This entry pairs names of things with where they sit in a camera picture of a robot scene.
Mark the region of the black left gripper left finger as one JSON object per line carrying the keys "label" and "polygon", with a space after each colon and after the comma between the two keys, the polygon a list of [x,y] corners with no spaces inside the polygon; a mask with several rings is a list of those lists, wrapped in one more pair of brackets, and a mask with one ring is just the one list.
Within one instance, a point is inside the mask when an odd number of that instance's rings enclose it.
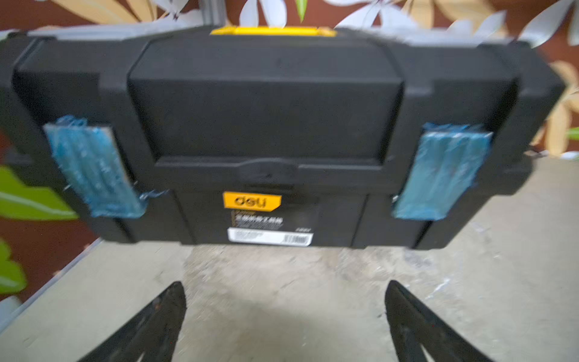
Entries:
{"label": "black left gripper left finger", "polygon": [[186,313],[185,291],[173,282],[82,361],[171,361]]}

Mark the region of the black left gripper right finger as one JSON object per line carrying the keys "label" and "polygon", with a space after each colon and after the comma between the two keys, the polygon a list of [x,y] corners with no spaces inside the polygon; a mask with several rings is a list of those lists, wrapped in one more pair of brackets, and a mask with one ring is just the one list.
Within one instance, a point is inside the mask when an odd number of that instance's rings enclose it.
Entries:
{"label": "black left gripper right finger", "polygon": [[399,361],[489,361],[444,320],[392,280],[384,296],[386,317]]}

